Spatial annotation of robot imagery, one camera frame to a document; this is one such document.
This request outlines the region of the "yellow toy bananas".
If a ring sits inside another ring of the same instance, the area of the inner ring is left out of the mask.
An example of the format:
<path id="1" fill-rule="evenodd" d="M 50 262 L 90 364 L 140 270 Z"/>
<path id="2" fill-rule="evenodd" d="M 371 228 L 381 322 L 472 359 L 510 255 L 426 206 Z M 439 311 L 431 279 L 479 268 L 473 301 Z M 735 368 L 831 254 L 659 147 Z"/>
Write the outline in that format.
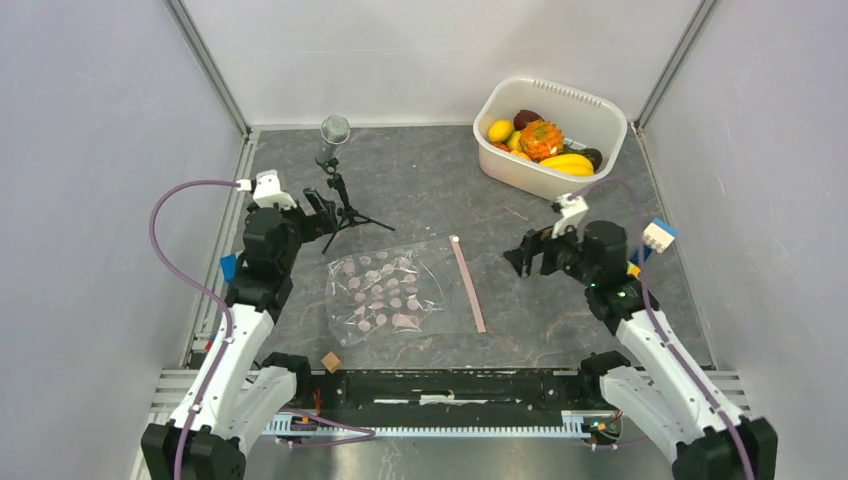
<path id="1" fill-rule="evenodd" d="M 595 174 L 593 163 L 588 157 L 578 153 L 568 153 L 542 160 L 540 166 L 567 175 L 588 177 Z"/>

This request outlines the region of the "clear zip top bag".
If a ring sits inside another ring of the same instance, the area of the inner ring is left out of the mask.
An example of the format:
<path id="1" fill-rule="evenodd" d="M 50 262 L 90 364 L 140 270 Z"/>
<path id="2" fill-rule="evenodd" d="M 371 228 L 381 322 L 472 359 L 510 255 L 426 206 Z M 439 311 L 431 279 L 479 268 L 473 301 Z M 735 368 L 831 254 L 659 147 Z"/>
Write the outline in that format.
<path id="1" fill-rule="evenodd" d="M 349 255 L 327 268 L 328 326 L 344 347 L 487 332 L 457 235 Z"/>

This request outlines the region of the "orange toy pineapple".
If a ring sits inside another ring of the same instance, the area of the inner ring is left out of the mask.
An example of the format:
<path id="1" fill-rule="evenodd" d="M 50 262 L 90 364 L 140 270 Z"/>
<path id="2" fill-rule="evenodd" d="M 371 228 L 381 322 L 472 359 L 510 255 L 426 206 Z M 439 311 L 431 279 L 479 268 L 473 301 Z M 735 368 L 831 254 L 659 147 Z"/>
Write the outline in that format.
<path id="1" fill-rule="evenodd" d="M 534 162 L 561 155 L 565 148 L 565 137 L 554 124 L 545 120 L 530 123 L 521 131 L 522 152 Z"/>

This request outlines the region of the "white plastic basin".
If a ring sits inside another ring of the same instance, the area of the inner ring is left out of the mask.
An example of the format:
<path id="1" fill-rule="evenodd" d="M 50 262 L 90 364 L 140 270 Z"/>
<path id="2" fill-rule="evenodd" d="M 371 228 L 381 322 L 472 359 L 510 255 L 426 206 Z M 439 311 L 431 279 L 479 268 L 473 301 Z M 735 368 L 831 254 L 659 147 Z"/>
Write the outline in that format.
<path id="1" fill-rule="evenodd" d="M 520 76 L 499 83 L 473 123 L 483 172 L 546 199 L 607 177 L 627 130 L 612 102 Z"/>

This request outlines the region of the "dark red toy fruit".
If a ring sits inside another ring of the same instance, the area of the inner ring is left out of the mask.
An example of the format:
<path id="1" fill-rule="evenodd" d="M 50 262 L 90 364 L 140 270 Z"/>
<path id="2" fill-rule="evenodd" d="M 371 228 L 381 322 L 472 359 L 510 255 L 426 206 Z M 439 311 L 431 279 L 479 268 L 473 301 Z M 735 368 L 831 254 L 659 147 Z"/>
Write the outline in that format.
<path id="1" fill-rule="evenodd" d="M 514 129 L 516 131 L 524 130 L 530 123 L 541 119 L 542 117 L 538 113 L 522 109 L 513 117 Z"/>

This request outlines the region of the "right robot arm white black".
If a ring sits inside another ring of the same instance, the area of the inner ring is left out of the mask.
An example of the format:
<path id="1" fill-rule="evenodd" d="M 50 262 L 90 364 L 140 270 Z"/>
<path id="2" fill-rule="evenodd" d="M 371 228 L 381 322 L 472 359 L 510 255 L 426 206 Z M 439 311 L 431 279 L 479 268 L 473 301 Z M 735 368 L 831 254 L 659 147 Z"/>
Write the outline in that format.
<path id="1" fill-rule="evenodd" d="M 590 312 L 646 371 L 641 376 L 618 351 L 582 361 L 580 400 L 607 404 L 629 417 L 663 453 L 676 479 L 773 479 L 778 435 L 764 418 L 747 416 L 681 345 L 660 305 L 628 271 L 628 237 L 621 226 L 592 221 L 528 231 L 503 254 L 515 271 L 563 272 L 584 286 Z"/>

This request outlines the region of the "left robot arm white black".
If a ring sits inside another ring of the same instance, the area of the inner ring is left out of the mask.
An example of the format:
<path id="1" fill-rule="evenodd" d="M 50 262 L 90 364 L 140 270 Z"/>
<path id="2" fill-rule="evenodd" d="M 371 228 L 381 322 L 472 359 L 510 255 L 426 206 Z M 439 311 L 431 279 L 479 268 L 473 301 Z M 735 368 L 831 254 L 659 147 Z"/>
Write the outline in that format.
<path id="1" fill-rule="evenodd" d="M 250 368 L 292 290 L 301 247 L 334 232 L 336 205 L 314 189 L 300 205 L 255 198 L 248 206 L 243 250 L 222 260 L 224 297 L 210 297 L 222 320 L 193 384 L 169 419 L 150 423 L 141 451 L 153 479 L 241 479 L 248 453 L 285 403 L 306 405 L 314 394 L 303 356 L 272 354 L 251 385 Z"/>

